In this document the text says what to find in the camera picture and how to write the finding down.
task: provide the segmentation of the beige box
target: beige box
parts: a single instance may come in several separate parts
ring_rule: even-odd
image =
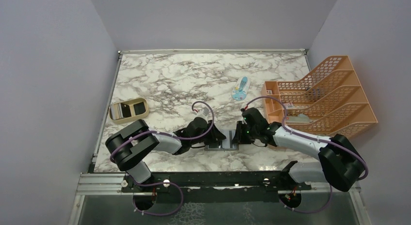
[[[113,105],[117,105],[117,104],[120,104],[120,103],[126,104],[130,107],[131,117],[126,117],[126,118],[121,118],[121,119],[114,120],[112,115],[111,115],[111,106],[110,106],[110,108],[109,108],[109,117],[115,124],[133,122],[133,121],[136,121],[138,119],[143,119],[143,118],[148,116],[149,109],[148,109],[147,101],[144,98],[137,98],[137,99],[133,99],[133,100],[117,102],[117,103],[114,103]],[[142,113],[142,114],[136,114],[136,112],[134,111],[134,105],[139,104],[139,103],[143,103],[144,108],[145,108],[145,112]]]

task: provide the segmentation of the gray wall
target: gray wall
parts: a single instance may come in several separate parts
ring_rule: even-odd
[[[379,125],[354,140],[370,175],[361,182],[373,224],[410,224],[411,0],[338,0],[309,51],[353,61]]]
[[[67,224],[116,56],[90,0],[0,0],[0,224]]]
[[[120,50],[309,48],[336,0],[92,0]]]

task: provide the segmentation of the small box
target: small box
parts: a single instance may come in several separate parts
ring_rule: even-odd
[[[143,119],[148,116],[148,113],[147,101],[144,98],[117,102],[109,108],[109,117],[115,124]]]

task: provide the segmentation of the white marble surface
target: white marble surface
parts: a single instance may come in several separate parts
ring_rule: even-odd
[[[175,131],[193,119],[191,104],[203,100],[213,108],[217,128],[235,129],[240,108],[261,95],[264,81],[294,81],[308,71],[300,53],[128,54],[123,56],[111,102],[144,97],[150,108],[146,123],[156,130]],[[230,91],[242,76],[251,80],[250,89],[245,100],[235,101]],[[262,101],[252,105],[261,109]],[[104,142],[128,124],[116,125],[107,119],[95,172],[119,172]],[[278,170],[291,160],[314,161],[292,150],[254,145],[225,152],[191,149],[179,156],[152,151],[144,158],[153,172]]]

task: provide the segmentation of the glass panel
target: glass panel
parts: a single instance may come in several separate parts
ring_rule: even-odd
[[[328,193],[303,194],[301,210],[320,208],[327,201]],[[219,224],[276,224],[276,225],[357,225],[357,216],[349,193],[334,193],[330,206],[321,213],[300,214],[285,209],[280,203],[185,203],[176,214],[166,217],[142,216],[134,212],[130,195],[86,196],[81,225],[116,225],[135,223],[139,225],[219,225]],[[155,204],[150,211],[164,213],[177,204]]]

